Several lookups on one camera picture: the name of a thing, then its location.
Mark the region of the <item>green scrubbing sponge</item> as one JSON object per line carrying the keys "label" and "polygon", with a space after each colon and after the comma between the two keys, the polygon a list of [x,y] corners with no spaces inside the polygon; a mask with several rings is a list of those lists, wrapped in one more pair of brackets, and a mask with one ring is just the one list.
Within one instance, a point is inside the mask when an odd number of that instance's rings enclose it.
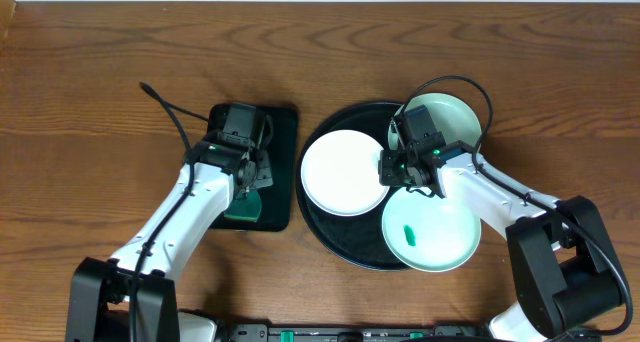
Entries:
{"label": "green scrubbing sponge", "polygon": [[262,211],[262,201],[257,190],[241,192],[224,212],[224,217],[234,221],[256,222]]}

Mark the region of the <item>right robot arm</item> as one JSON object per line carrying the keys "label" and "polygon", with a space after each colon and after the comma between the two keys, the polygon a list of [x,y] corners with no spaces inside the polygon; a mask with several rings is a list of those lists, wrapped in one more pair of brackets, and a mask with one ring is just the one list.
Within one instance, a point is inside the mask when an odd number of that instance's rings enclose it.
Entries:
{"label": "right robot arm", "polygon": [[384,150],[385,186],[417,190],[459,203],[506,240],[517,302],[490,323],[493,337],[560,337],[619,306],[624,332],[633,318],[629,284],[596,205],[539,193],[491,166],[464,142],[413,142]]}

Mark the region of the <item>white round plate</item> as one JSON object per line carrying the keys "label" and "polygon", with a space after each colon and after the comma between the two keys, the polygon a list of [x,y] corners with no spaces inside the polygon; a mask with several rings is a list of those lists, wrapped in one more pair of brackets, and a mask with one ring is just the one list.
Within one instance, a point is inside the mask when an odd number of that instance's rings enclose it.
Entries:
{"label": "white round plate", "polygon": [[304,153],[300,177],[305,195],[321,210],[340,217],[362,215],[389,192],[379,182],[382,145],[355,130],[329,132]]}

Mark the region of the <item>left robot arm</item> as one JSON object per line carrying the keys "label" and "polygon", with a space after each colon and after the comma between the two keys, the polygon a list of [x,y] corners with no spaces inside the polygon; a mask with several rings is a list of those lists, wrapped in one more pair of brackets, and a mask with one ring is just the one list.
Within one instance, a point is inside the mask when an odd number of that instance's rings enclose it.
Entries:
{"label": "left robot arm", "polygon": [[68,341],[212,341],[217,325],[177,307],[175,286],[211,224],[261,187],[269,137],[215,130],[188,149],[146,224],[106,260],[87,257],[70,289]]}

